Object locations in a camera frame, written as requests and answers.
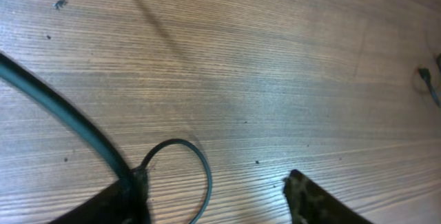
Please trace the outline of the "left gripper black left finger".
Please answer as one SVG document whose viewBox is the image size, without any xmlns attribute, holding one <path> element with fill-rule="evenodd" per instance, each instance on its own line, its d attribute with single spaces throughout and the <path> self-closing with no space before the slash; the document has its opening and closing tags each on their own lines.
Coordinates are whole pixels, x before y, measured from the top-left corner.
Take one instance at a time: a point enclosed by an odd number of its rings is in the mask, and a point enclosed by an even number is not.
<svg viewBox="0 0 441 224">
<path fill-rule="evenodd" d="M 50 221 L 50 224 L 124 224 L 151 223 L 147 208 L 140 221 L 134 209 L 124 200 L 123 188 L 119 182 L 111 184 L 72 211 Z"/>
</svg>

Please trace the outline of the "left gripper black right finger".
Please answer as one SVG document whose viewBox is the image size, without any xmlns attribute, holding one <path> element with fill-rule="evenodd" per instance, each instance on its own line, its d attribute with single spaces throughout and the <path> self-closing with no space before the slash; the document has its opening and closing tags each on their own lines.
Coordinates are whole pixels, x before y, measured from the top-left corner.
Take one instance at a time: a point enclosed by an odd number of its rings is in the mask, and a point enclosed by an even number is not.
<svg viewBox="0 0 441 224">
<path fill-rule="evenodd" d="M 299 170 L 283 181 L 292 224 L 372 224 Z"/>
</svg>

